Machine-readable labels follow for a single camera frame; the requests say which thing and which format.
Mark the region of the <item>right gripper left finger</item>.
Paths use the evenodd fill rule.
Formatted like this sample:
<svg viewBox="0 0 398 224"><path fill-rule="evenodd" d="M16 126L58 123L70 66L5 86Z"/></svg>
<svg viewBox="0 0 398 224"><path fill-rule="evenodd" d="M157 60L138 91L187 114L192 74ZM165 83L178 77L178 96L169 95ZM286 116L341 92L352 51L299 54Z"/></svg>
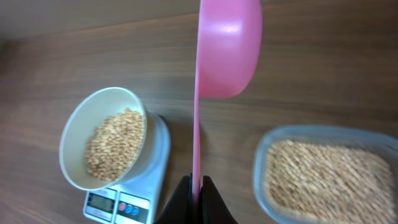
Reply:
<svg viewBox="0 0 398 224"><path fill-rule="evenodd" d="M189 224L192 220L192 177L185 175L154 224Z"/></svg>

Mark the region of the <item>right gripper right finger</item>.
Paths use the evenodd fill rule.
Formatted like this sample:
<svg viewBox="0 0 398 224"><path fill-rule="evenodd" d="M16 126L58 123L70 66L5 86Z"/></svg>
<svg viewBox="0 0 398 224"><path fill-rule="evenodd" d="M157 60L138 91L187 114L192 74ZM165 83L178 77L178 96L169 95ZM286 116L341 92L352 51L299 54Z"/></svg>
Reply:
<svg viewBox="0 0 398 224"><path fill-rule="evenodd" d="M208 175L203 177L203 185L200 192L200 223L238 224Z"/></svg>

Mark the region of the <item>white digital kitchen scale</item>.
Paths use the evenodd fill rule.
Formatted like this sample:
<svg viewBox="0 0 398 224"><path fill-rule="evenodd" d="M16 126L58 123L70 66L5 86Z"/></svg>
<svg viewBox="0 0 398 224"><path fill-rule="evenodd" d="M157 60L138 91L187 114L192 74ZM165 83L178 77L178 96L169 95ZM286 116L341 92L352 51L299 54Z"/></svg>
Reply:
<svg viewBox="0 0 398 224"><path fill-rule="evenodd" d="M87 192L83 215L99 223L153 223L170 154L163 119L147 113L144 148L131 176L121 184Z"/></svg>

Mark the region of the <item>pink plastic measuring scoop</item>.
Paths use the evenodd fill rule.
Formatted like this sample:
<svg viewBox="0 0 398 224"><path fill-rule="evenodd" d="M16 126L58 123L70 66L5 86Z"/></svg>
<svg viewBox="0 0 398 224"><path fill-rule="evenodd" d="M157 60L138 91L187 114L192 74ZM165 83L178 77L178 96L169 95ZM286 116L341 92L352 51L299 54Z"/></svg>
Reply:
<svg viewBox="0 0 398 224"><path fill-rule="evenodd" d="M240 94L256 70L262 39L260 0L201 0L193 112L193 201L200 194L199 100Z"/></svg>

